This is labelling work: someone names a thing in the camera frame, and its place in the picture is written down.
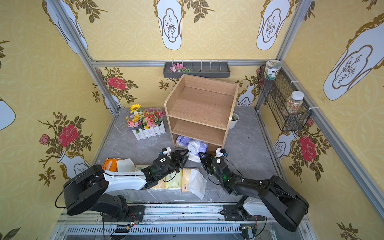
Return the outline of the yellow green tissue pack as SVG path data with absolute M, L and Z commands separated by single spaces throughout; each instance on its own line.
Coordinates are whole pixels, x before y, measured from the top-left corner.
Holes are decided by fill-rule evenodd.
M 164 178 L 165 190 L 181 190 L 182 172 L 174 172 Z

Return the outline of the pale orange tissue pack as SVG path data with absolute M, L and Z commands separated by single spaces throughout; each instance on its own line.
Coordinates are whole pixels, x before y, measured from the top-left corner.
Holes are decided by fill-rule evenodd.
M 183 169 L 182 192 L 190 192 L 202 200 L 205 196 L 207 180 L 198 169 Z

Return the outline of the beige orange tissue pack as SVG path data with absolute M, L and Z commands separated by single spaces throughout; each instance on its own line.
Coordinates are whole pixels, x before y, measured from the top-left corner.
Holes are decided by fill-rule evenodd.
M 165 189 L 165 182 L 164 180 L 158 181 L 158 183 L 151 188 L 151 190 L 164 190 Z

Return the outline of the white green tissue pack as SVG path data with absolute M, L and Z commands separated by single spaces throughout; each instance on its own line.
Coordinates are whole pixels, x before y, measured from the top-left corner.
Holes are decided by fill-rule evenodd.
M 149 165 L 136 165 L 135 166 L 135 171 L 138 172 L 138 171 L 141 171 L 145 168 L 147 168 Z

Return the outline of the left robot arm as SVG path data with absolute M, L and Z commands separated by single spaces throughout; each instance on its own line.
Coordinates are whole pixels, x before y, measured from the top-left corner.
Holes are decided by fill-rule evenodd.
M 110 193 L 121 190 L 149 190 L 160 180 L 178 173 L 188 160 L 188 150 L 163 149 L 152 165 L 130 173 L 104 170 L 94 165 L 65 183 L 62 195 L 69 216 L 86 211 L 99 212 L 105 222 L 142 221 L 144 206 L 129 207 L 124 196 Z

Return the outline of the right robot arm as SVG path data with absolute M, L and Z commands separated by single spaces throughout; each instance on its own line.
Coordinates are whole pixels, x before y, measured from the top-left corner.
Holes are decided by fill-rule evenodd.
M 286 230 L 295 232 L 308 213 L 308 201 L 280 177 L 247 179 L 233 173 L 224 156 L 214 157 L 200 152 L 199 157 L 204 169 L 219 181 L 225 192 L 244 198 L 259 198 L 272 217 Z

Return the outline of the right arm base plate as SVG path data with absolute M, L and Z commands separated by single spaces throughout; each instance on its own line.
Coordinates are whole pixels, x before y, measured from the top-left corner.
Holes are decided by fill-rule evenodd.
M 224 205 L 220 214 L 225 217 L 225 221 L 245 221 L 250 218 L 243 206 Z

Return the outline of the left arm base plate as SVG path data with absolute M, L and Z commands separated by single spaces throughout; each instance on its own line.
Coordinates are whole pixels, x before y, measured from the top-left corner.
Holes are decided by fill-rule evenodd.
M 142 222 L 145 213 L 145 206 L 134 205 L 129 206 L 128 222 Z

